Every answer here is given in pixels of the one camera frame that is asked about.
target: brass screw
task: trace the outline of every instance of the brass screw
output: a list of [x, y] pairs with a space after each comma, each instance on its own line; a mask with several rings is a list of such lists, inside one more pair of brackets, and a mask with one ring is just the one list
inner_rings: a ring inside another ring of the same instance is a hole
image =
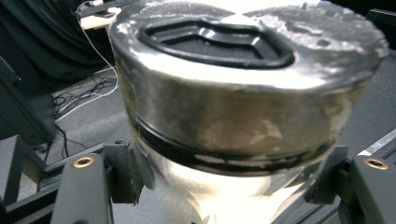
[[83, 157], [76, 160], [73, 165], [76, 168], [83, 168], [91, 165], [95, 160], [92, 157]]
[[366, 159], [366, 160], [364, 160], [364, 162], [367, 165], [369, 165], [375, 169], [378, 169], [378, 170], [387, 170], [389, 168], [386, 163], [379, 161], [379, 160], [375, 160], [375, 159]]

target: black rubber gasket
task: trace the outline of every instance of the black rubber gasket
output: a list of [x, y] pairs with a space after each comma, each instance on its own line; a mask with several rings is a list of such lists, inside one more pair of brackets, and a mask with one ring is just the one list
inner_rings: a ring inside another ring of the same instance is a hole
[[216, 175], [268, 175], [312, 161], [323, 155], [332, 145], [331, 143], [325, 144], [315, 151], [308, 151], [296, 156], [277, 159], [258, 159], [255, 157], [225, 155], [186, 147], [180, 143], [164, 140], [164, 137], [160, 134], [149, 131], [148, 126], [141, 120], [135, 125], [137, 126], [134, 128], [139, 130], [139, 138], [165, 158], [192, 169]]

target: wire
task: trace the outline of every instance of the wire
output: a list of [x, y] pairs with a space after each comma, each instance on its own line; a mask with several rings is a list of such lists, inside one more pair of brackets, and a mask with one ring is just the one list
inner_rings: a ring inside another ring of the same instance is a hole
[[44, 157], [44, 162], [45, 163], [47, 163], [47, 158], [49, 157], [49, 154], [50, 154], [50, 147], [52, 146], [52, 141], [50, 141], [48, 144], [47, 144], [47, 148], [46, 148], [46, 157]]
[[[82, 5], [84, 5], [84, 4], [88, 3], [88, 2], [89, 2], [89, 1], [86, 1], [86, 2], [81, 3], [81, 4], [78, 6], [78, 10], [81, 8]], [[113, 93], [113, 92], [120, 86], [120, 85], [119, 85], [119, 77], [118, 77], [117, 72], [116, 72], [116, 70], [114, 69], [114, 67], [113, 67], [113, 66], [110, 64], [110, 62], [99, 52], [99, 50], [95, 47], [95, 45], [91, 42], [91, 40], [90, 40], [90, 38], [88, 37], [88, 35], [87, 35], [87, 33], [85, 32], [85, 30], [82, 29], [82, 27], [81, 27], [81, 21], [80, 21], [80, 20], [78, 20], [78, 24], [79, 24], [79, 27], [81, 28], [82, 33], [87, 37], [87, 40], [88, 40], [88, 42], [91, 44], [92, 48], [93, 48], [93, 49], [95, 50], [95, 52], [107, 63], [107, 65], [110, 67], [110, 69], [114, 72], [114, 76], [116, 77], [116, 85], [114, 86], [114, 88], [113, 88], [111, 91], [108, 91], [108, 92], [106, 92], [105, 94], [98, 94], [98, 93], [95, 93], [95, 92], [91, 92], [91, 93], [90, 93], [89, 95], [87, 95], [87, 96], [79, 96], [78, 99], [80, 99], [80, 98], [82, 98], [82, 97], [84, 97], [84, 98], [90, 97], [91, 95], [97, 95], [98, 97], [93, 98], [93, 99], [91, 99], [90, 101], [87, 101], [87, 102], [83, 103], [82, 105], [78, 105], [78, 106], [74, 107], [73, 109], [71, 109], [70, 111], [68, 111], [66, 114], [64, 114], [64, 115], [61, 116], [60, 118], [56, 119], [55, 122], [58, 122], [58, 121], [64, 119], [66, 116], [68, 116], [68, 115], [71, 114], [72, 112], [76, 111], [77, 109], [79, 109], [80, 107], [82, 107], [82, 106], [84, 106], [84, 105], [86, 105], [86, 104], [89, 104], [90, 102], [93, 102], [93, 101], [98, 100], [98, 99], [100, 99], [100, 98], [102, 98], [102, 97], [105, 97], [105, 96], [110, 95], [111, 93]]]
[[66, 132], [61, 129], [57, 124], [55, 124], [55, 128], [57, 128], [59, 130], [59, 132], [62, 133], [62, 135], [64, 136], [64, 148], [62, 148], [62, 156], [64, 155], [64, 152], [66, 153], [66, 157], [69, 157], [69, 151], [67, 149], [67, 136], [66, 136]]
[[55, 118], [56, 118], [56, 120], [55, 121], [59, 121], [60, 119], [64, 118], [66, 115], [70, 114], [75, 109], [85, 105], [87, 102], [84, 103], [83, 105], [79, 105], [79, 106], [75, 107], [79, 103], [79, 101], [82, 100], [82, 99], [89, 98], [89, 97], [91, 97], [93, 95], [96, 95], [98, 97], [93, 99], [93, 100], [95, 100], [95, 99], [98, 99], [100, 97], [104, 97], [104, 96], [110, 95], [116, 89], [116, 87], [118, 85], [118, 81], [116, 81], [116, 86], [115, 86], [115, 88], [112, 91], [106, 92], [105, 94], [99, 94], [99, 92], [103, 88], [106, 88], [106, 87], [114, 85], [112, 83], [114, 83], [114, 82], [109, 77], [104, 77], [92, 89], [84, 91], [82, 94], [80, 94], [78, 96], [73, 96], [72, 94], [67, 93], [67, 94], [72, 95], [72, 97], [68, 97], [66, 101], [62, 101], [62, 104], [59, 105], [56, 108], [56, 110], [55, 110]]
[[108, 70], [113, 69], [113, 68], [114, 68], [114, 67], [104, 68], [104, 69], [102, 69], [102, 70], [99, 70], [99, 71], [95, 72], [94, 74], [99, 74], [99, 73], [108, 71]]
[[[84, 86], [84, 83], [82, 83], [81, 85], [79, 85], [79, 86], [77, 86], [77, 87], [68, 88], [68, 90], [69, 90], [69, 91], [75, 91], [75, 90], [79, 90], [79, 89], [91, 87], [91, 86], [94, 86], [94, 85], [98, 84], [97, 82], [94, 81], [95, 84], [89, 84], [89, 85], [85, 85], [85, 86]], [[65, 91], [62, 91], [62, 92], [59, 93], [58, 95], [53, 95], [53, 97], [56, 98], [56, 97], [59, 97], [59, 96], [61, 96], [61, 95], [64, 95], [64, 94], [65, 94], [64, 92], [65, 92]]]
[[75, 140], [71, 140], [70, 138], [66, 138], [66, 140], [69, 141], [69, 142], [71, 142], [71, 143], [80, 145], [80, 146], [82, 146], [82, 147], [89, 148], [89, 147], [85, 146], [84, 144], [82, 144], [82, 143], [80, 143], [80, 142], [77, 142], [77, 141], [75, 141]]

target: bolt hole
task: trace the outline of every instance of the bolt hole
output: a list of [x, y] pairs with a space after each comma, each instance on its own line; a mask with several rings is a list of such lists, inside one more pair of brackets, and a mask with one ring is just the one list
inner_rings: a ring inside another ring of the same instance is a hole
[[124, 143], [123, 139], [119, 139], [115, 142], [117, 145]]
[[76, 168], [83, 168], [83, 167], [87, 167], [87, 166], [93, 164], [93, 162], [94, 162], [94, 158], [92, 158], [92, 157], [84, 157], [84, 158], [81, 158], [79, 160], [76, 160], [73, 163], [73, 165]]
[[369, 165], [375, 169], [379, 169], [379, 170], [387, 170], [388, 169], [388, 165], [382, 161], [379, 161], [379, 160], [367, 159], [364, 162], [366, 162], [367, 165]]
[[382, 162], [379, 161], [369, 161], [370, 164], [374, 165], [374, 166], [378, 166], [378, 167], [383, 167], [384, 164], [382, 164]]
[[90, 162], [90, 159], [82, 159], [82, 160], [78, 161], [78, 164], [84, 165], [84, 164], [87, 164], [88, 162]]

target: white surface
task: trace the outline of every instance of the white surface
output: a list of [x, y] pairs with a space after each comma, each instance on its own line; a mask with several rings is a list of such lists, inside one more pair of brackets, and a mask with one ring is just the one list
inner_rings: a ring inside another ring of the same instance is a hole
[[358, 156], [371, 156], [375, 152], [377, 152], [381, 147], [389, 143], [391, 140], [393, 140], [396, 137], [396, 129], [393, 130], [392, 132], [388, 133], [378, 141], [376, 141], [374, 144], [371, 146], [367, 147], [365, 150], [363, 150], [361, 153], [358, 154]]
[[96, 16], [89, 16], [81, 19], [81, 27], [84, 30], [89, 29], [97, 29], [108, 26], [114, 19], [116, 19], [117, 15], [121, 12], [119, 7], [111, 7], [108, 12], [116, 13], [111, 18], [101, 18]]

